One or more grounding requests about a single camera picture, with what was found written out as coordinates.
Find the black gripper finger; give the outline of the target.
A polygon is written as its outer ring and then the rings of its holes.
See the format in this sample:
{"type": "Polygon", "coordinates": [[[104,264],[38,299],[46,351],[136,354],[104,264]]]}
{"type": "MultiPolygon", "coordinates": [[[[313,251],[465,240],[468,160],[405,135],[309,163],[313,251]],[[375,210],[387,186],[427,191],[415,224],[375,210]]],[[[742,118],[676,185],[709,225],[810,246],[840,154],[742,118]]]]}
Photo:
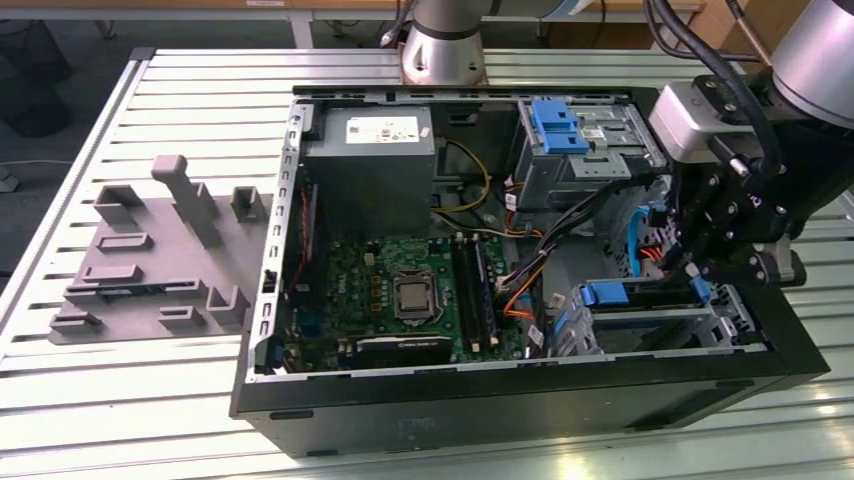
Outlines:
{"type": "Polygon", "coordinates": [[[676,256],[707,264],[711,260],[709,221],[705,211],[719,190],[716,168],[676,168],[669,191],[676,256]]]}
{"type": "Polygon", "coordinates": [[[719,174],[719,190],[705,211],[709,256],[696,264],[712,283],[755,287],[795,286],[806,272],[791,249],[788,209],[748,189],[748,182],[719,174]]]}

